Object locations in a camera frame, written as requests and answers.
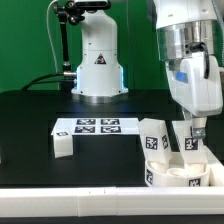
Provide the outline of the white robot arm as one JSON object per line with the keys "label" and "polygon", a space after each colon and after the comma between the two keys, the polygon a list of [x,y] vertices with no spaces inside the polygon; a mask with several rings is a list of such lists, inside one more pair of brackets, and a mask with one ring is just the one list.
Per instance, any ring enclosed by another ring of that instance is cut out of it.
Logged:
{"label": "white robot arm", "polygon": [[[97,99],[125,91],[117,62],[116,23],[105,14],[109,0],[73,0],[82,20],[83,59],[75,94]],[[215,26],[222,23],[216,0],[152,0],[156,10],[159,58],[165,63],[172,98],[205,137],[209,116],[223,108],[220,72],[214,56]]]}

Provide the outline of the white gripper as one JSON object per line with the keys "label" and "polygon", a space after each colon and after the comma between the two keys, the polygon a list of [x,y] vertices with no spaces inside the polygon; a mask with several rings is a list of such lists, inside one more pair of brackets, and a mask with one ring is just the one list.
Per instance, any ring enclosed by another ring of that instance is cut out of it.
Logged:
{"label": "white gripper", "polygon": [[209,77],[205,78],[205,62],[202,52],[193,53],[172,71],[166,65],[166,73],[172,98],[183,107],[185,122],[191,127],[194,139],[206,137],[206,116],[220,114],[223,108],[219,66],[214,56],[209,57]]}

